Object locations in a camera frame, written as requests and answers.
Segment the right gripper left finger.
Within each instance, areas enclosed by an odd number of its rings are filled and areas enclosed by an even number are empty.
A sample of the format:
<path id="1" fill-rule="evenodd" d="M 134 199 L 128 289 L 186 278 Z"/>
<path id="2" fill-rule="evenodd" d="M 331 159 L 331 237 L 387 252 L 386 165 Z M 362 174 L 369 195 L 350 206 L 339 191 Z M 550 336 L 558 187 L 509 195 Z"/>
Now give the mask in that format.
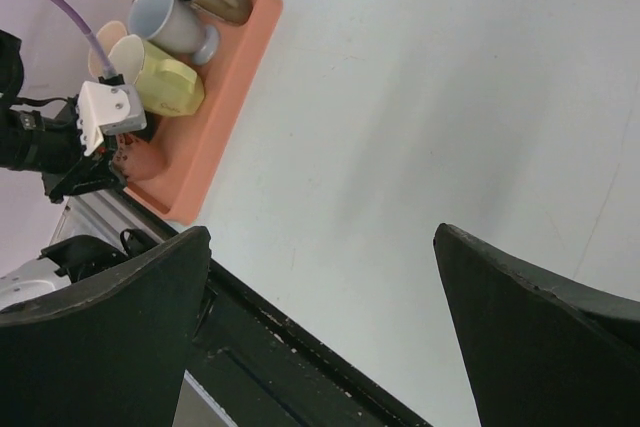
<path id="1" fill-rule="evenodd" d="M 1 313 L 4 426 L 170 426 L 210 262 L 192 227 Z"/>

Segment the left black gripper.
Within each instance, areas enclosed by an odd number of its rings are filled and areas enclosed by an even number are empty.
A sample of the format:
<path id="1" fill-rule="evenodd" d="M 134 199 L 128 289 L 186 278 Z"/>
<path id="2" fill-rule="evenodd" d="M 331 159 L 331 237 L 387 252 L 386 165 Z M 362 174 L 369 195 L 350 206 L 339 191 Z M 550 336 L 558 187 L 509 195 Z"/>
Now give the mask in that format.
<path id="1" fill-rule="evenodd" d="M 125 176 L 115 166 L 116 138 L 108 136 L 91 154 L 81 143 L 77 99 L 67 98 L 53 119 L 35 108 L 1 106 L 1 167 L 41 175 L 53 203 L 86 193 L 122 189 Z"/>

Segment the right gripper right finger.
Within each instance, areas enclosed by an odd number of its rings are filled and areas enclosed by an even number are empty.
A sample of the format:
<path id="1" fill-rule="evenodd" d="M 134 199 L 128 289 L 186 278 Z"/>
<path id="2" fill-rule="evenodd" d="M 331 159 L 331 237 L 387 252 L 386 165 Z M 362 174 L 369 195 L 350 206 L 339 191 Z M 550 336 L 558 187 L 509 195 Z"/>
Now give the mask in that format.
<path id="1" fill-rule="evenodd" d="M 433 245 L 482 425 L 638 425 L 638 302 L 450 224 Z"/>

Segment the small salmon mug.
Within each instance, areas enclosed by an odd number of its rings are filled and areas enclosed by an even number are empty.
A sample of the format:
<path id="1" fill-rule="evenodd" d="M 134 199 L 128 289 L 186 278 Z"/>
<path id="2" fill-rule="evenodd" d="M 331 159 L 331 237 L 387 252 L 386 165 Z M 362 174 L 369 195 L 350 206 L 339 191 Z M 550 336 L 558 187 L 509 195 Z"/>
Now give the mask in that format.
<path id="1" fill-rule="evenodd" d="M 165 156 L 131 133 L 118 134 L 113 164 L 128 183 L 155 178 L 166 170 Z"/>

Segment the large pink mug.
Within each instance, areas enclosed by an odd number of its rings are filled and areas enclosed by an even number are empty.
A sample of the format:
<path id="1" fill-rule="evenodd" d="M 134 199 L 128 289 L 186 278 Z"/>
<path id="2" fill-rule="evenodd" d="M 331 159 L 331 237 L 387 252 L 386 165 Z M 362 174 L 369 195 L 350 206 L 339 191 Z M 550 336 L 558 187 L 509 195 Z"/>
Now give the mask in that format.
<path id="1" fill-rule="evenodd" d="M 123 22 L 118 20 L 111 20 L 99 29 L 96 37 L 104 52 L 106 54 L 109 54 L 113 46 L 121 38 L 127 35 L 128 31 Z M 88 53 L 88 71 L 94 79 L 98 79 L 103 72 L 100 58 L 93 48 L 90 48 Z"/>

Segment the yellow mug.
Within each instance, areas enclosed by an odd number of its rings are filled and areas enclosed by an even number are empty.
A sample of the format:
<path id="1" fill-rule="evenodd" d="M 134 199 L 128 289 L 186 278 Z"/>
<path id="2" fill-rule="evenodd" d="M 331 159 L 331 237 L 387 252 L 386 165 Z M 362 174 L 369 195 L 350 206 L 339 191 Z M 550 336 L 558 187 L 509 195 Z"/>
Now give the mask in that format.
<path id="1" fill-rule="evenodd" d="M 121 38 L 109 59 L 127 84 L 132 85 L 146 111 L 180 117 L 196 113 L 205 93 L 198 73 L 137 35 Z"/>

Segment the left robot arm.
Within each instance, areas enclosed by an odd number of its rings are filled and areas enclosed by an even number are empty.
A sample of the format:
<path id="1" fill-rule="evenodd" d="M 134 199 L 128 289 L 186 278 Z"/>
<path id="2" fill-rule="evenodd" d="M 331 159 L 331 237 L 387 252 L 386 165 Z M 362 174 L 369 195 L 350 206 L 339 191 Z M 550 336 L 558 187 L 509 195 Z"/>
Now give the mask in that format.
<path id="1" fill-rule="evenodd" d="M 53 203 L 105 188 L 123 186 L 116 170 L 117 137 L 97 130 L 90 138 L 89 118 L 80 97 L 32 99 L 20 95 L 24 83 L 22 41 L 1 33 L 1 167 L 41 175 Z M 96 242 L 62 241 L 1 278 L 1 308 L 65 288 L 102 269 L 88 259 Z"/>

